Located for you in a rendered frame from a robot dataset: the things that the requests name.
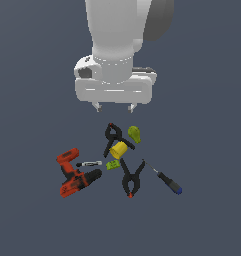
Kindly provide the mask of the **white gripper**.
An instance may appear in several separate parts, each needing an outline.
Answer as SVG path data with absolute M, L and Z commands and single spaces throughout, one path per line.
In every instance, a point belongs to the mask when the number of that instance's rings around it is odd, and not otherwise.
M 128 113 L 133 113 L 137 103 L 147 104 L 152 99 L 152 86 L 157 73 L 150 67 L 134 67 L 132 76 L 125 82 L 109 84 L 103 81 L 102 67 L 93 56 L 81 58 L 74 68 L 75 92 L 80 101 L 91 102 L 97 112 L 102 112 L 98 102 L 132 103 Z

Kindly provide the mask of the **black spring clamp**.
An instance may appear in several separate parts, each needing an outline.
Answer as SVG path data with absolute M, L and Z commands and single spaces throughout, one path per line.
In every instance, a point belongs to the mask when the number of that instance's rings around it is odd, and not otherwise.
M 108 144 L 103 153 L 104 157 L 108 156 L 109 149 L 111 148 L 115 140 L 117 140 L 118 142 L 124 142 L 132 150 L 135 149 L 135 146 L 131 142 L 122 137 L 122 130 L 113 123 L 108 124 L 105 131 L 105 137 L 108 139 Z
M 140 176 L 141 171 L 145 167 L 145 161 L 142 161 L 140 166 L 136 169 L 136 171 L 133 174 L 130 173 L 124 159 L 120 160 L 120 164 L 121 164 L 121 167 L 124 171 L 124 176 L 123 176 L 123 179 L 122 179 L 123 189 L 126 192 L 127 196 L 129 198 L 132 198 L 140 188 L 140 178 L 139 178 L 139 176 Z M 129 188 L 129 183 L 130 182 L 133 182 L 133 184 L 134 184 L 133 189 Z

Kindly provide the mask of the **green pear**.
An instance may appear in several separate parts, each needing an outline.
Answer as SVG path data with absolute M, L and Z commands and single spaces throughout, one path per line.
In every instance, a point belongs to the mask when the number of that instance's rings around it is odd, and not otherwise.
M 136 144 L 141 142 L 140 130 L 137 126 L 130 126 L 128 128 L 128 136 L 132 138 Z

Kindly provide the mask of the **yellow cup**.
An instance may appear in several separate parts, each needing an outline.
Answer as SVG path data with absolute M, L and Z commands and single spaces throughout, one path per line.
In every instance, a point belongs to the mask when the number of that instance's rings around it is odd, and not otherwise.
M 127 149 L 127 145 L 124 142 L 120 141 L 110 148 L 110 153 L 115 159 L 119 160 L 125 154 Z

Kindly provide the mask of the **black and white marker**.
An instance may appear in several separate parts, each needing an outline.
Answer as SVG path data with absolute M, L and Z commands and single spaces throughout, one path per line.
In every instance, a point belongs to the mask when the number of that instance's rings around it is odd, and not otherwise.
M 76 164 L 77 167 L 96 166 L 96 165 L 102 165 L 102 161 L 82 162 L 82 163 Z

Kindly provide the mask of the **red and black power drill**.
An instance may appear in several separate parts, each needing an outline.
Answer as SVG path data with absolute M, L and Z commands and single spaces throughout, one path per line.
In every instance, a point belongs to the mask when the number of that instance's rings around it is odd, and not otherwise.
M 63 198 L 88 187 L 92 182 L 102 176 L 102 171 L 100 169 L 95 169 L 87 173 L 81 172 L 79 169 L 74 169 L 71 161 L 78 156 L 79 150 L 73 148 L 56 158 L 56 161 L 66 177 L 66 181 L 60 188 L 60 195 Z

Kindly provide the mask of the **black screwdriver with blue cap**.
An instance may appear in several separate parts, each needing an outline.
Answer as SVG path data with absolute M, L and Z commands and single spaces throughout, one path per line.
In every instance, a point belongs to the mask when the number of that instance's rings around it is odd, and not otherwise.
M 176 182 L 174 182 L 172 179 L 168 178 L 165 174 L 162 172 L 157 171 L 154 169 L 154 171 L 157 173 L 157 176 L 164 181 L 164 183 L 177 195 L 180 195 L 182 193 L 182 188 L 180 185 L 178 185 Z

